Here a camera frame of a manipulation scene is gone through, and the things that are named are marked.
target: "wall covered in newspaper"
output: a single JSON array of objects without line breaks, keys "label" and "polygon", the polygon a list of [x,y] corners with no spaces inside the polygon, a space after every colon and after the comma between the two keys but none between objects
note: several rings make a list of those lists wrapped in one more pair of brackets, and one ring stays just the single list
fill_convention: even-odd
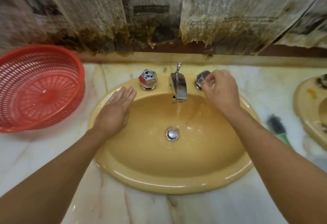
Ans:
[{"label": "wall covered in newspaper", "polygon": [[326,6],[326,0],[0,0],[0,48],[47,43],[108,54],[128,51],[132,41],[144,48],[181,37],[239,55],[257,54],[284,33],[281,44],[326,47]]}]

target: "faucet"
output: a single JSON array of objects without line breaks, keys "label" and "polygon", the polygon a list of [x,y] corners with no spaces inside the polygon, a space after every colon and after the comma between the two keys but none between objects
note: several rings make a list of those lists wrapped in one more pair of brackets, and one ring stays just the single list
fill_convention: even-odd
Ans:
[{"label": "faucet", "polygon": [[187,99],[186,80],[184,75],[179,73],[182,64],[177,64],[177,70],[175,73],[170,74],[169,85],[172,87],[176,101],[179,103],[185,102]]}]

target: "forearm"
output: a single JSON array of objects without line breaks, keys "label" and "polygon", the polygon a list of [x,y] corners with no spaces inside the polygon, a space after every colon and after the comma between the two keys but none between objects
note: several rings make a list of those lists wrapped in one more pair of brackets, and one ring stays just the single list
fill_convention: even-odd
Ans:
[{"label": "forearm", "polygon": [[323,223],[327,174],[277,139],[245,110],[225,115],[289,223]]},{"label": "forearm", "polygon": [[88,131],[65,152],[3,195],[0,224],[61,223],[80,180],[103,142],[100,133]]}]

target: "brush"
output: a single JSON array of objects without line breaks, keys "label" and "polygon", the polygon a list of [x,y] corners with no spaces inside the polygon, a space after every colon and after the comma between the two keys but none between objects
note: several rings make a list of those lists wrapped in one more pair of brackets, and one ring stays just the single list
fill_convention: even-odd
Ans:
[{"label": "brush", "polygon": [[272,132],[274,132],[275,136],[294,150],[294,148],[288,141],[288,137],[286,135],[286,129],[285,129],[284,125],[282,124],[281,118],[272,114],[268,118],[267,123],[268,123],[269,129]]}]

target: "left hand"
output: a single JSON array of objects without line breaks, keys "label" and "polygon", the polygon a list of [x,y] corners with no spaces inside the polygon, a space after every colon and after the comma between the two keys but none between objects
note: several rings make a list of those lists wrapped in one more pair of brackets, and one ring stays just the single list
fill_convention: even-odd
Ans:
[{"label": "left hand", "polygon": [[127,126],[129,118],[128,107],[136,96],[136,90],[133,87],[122,87],[115,91],[111,96],[111,101],[102,108],[93,125],[93,129],[101,132],[105,139],[118,134]]}]

